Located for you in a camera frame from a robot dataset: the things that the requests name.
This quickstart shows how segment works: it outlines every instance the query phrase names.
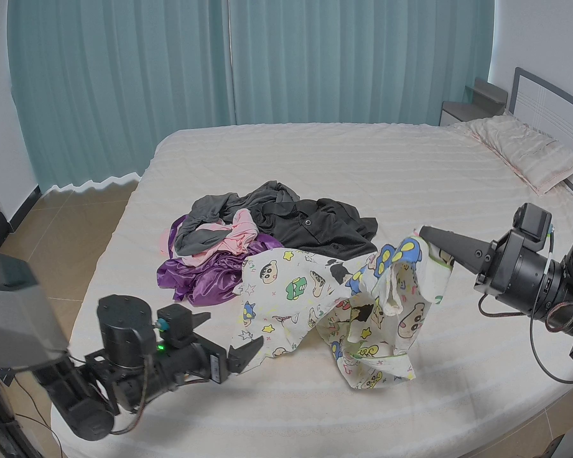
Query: white headboard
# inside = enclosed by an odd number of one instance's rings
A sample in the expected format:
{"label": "white headboard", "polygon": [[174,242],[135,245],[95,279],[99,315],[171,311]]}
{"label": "white headboard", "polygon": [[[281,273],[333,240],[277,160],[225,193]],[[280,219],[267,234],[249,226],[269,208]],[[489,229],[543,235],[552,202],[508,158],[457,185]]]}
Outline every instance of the white headboard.
{"label": "white headboard", "polygon": [[[510,112],[573,149],[573,96],[564,90],[516,68]],[[565,183],[573,190],[573,175]]]}

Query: barcode label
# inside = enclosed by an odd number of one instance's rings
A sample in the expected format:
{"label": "barcode label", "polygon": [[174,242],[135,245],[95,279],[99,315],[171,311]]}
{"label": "barcode label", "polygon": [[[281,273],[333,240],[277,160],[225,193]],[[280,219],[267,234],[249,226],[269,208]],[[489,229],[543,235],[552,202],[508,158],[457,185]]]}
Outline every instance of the barcode label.
{"label": "barcode label", "polygon": [[210,355],[210,374],[214,382],[221,383],[221,369],[219,368],[219,359],[215,355]]}

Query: white bedsheet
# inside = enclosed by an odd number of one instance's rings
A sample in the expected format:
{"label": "white bedsheet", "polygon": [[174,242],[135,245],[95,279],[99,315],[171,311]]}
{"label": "white bedsheet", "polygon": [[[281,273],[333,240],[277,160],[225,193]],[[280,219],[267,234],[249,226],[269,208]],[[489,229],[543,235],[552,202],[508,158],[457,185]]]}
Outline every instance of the white bedsheet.
{"label": "white bedsheet", "polygon": [[[172,302],[157,287],[163,229],[206,194],[245,194],[277,179],[302,198],[330,197],[374,216],[374,242],[399,242],[422,224],[498,239],[523,202],[554,215],[556,258],[573,241],[573,196],[558,186],[538,198],[477,141],[448,128],[288,124],[179,131],[157,148],[87,290],[72,334],[74,356],[101,347],[96,306],[130,294],[153,311]],[[456,457],[484,445],[567,390],[537,367],[525,317],[489,319],[477,309],[474,276],[457,266],[441,305],[410,351],[417,378],[356,391],[316,331],[297,351],[154,401],[131,433],[91,443],[53,409],[69,458]],[[494,300],[487,310],[505,309]],[[237,299],[212,307],[199,333],[229,347]],[[573,339],[535,324],[551,371],[573,377]],[[120,416],[123,427],[130,415]]]}

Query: black shirt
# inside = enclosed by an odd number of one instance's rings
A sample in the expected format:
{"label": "black shirt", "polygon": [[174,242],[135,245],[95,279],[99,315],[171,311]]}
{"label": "black shirt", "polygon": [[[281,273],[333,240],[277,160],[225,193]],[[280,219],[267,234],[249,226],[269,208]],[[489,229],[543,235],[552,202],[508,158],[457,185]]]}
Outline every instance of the black shirt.
{"label": "black shirt", "polygon": [[250,211],[259,232],[274,236],[287,248],[339,260],[376,251],[371,240],[378,231],[378,221],[361,218],[347,203],[330,198],[266,202]]}

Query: gray garment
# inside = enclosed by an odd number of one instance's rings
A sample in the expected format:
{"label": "gray garment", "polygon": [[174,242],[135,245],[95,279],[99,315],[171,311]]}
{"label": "gray garment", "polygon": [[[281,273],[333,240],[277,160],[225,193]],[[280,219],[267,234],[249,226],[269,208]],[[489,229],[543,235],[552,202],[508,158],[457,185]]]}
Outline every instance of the gray garment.
{"label": "gray garment", "polygon": [[[224,195],[206,195],[196,200],[191,212],[187,214],[182,225],[178,228],[174,239],[174,252],[178,256],[190,256],[206,251],[221,240],[228,231],[210,231],[207,229],[196,231],[200,225],[214,223],[219,219],[224,222],[232,222],[236,212],[240,209],[248,209],[252,206],[266,202],[297,202],[298,194],[289,187],[270,180],[250,194],[239,197],[235,193]],[[221,239],[217,233],[227,233]]]}

